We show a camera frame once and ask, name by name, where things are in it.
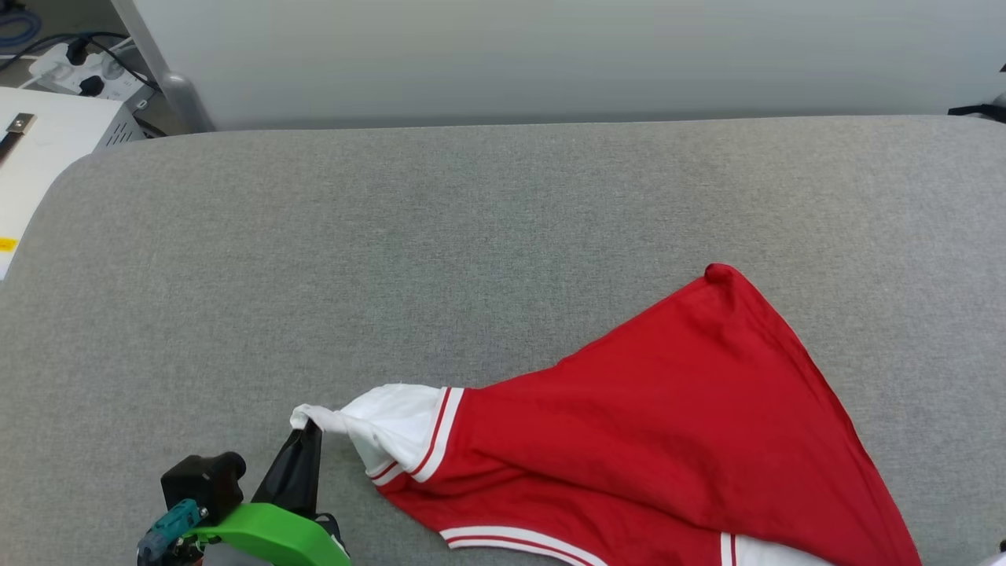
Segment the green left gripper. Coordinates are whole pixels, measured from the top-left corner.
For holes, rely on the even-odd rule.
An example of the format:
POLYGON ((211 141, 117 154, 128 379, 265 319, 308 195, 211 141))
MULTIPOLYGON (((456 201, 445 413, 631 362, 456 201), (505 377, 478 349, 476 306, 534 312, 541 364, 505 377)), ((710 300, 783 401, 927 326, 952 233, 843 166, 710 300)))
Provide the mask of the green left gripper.
POLYGON ((350 566, 332 523, 310 519, 317 515, 322 436, 315 423, 292 430, 252 495, 255 504, 238 506, 218 524, 201 524, 188 537, 204 546, 229 544, 272 566, 350 566))

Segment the red and white shirt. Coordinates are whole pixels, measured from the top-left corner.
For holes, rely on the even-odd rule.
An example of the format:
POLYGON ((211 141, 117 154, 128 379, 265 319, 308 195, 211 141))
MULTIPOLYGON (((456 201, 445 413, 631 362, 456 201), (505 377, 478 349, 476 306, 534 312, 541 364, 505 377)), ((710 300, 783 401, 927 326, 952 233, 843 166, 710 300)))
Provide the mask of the red and white shirt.
POLYGON ((292 427, 347 435, 452 549, 570 566, 921 566, 795 331, 733 267, 555 366, 482 388, 385 384, 292 427))

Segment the grey partition foot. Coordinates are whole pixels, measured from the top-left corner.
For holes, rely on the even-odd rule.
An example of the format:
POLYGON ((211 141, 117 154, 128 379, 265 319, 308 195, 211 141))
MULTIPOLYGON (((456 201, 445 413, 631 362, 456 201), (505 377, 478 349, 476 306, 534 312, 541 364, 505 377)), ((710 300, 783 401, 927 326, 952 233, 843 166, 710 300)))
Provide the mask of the grey partition foot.
POLYGON ((169 74, 161 76, 158 85, 170 108, 188 133, 216 131, 212 119, 208 117, 190 79, 169 72, 169 74))

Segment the white equipment box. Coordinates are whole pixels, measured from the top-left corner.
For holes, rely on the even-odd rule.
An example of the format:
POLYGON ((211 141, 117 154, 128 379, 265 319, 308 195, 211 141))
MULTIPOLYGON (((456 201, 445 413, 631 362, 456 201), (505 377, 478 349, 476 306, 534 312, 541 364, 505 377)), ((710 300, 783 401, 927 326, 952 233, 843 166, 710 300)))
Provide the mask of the white equipment box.
MULTIPOLYGON (((0 86, 0 135, 18 112, 35 122, 0 166, 0 237, 20 247, 35 209, 62 172, 86 155, 146 139, 121 101, 0 86)), ((0 253, 0 281, 16 254, 0 253)))

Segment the white power strip with plugs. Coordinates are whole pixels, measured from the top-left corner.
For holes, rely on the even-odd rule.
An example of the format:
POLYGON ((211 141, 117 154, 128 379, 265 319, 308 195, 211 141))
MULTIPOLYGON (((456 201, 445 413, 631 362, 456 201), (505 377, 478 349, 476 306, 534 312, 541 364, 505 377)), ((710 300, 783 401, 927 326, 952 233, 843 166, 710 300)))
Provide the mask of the white power strip with plugs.
POLYGON ((58 43, 39 55, 28 69, 36 85, 54 93, 121 101, 144 108, 155 90, 146 76, 133 74, 115 60, 116 53, 98 50, 71 55, 71 43, 58 43))

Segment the white partition panel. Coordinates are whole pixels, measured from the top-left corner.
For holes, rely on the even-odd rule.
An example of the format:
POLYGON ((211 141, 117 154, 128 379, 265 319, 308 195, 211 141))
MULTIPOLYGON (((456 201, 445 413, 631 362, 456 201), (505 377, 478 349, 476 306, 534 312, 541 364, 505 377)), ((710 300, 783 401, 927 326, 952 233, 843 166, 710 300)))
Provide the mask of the white partition panel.
POLYGON ((112 0, 216 131, 938 114, 1006 0, 112 0))

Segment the grey metal stand frame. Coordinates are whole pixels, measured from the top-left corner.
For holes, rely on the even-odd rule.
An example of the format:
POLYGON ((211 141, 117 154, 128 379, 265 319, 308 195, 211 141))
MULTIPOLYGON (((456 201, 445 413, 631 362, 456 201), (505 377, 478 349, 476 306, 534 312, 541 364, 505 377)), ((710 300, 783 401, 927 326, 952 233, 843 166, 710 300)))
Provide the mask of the grey metal stand frame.
POLYGON ((991 119, 999 124, 1006 124, 1006 90, 996 96, 992 101, 984 101, 984 103, 971 106, 949 108, 946 111, 946 115, 951 117, 978 117, 991 119))

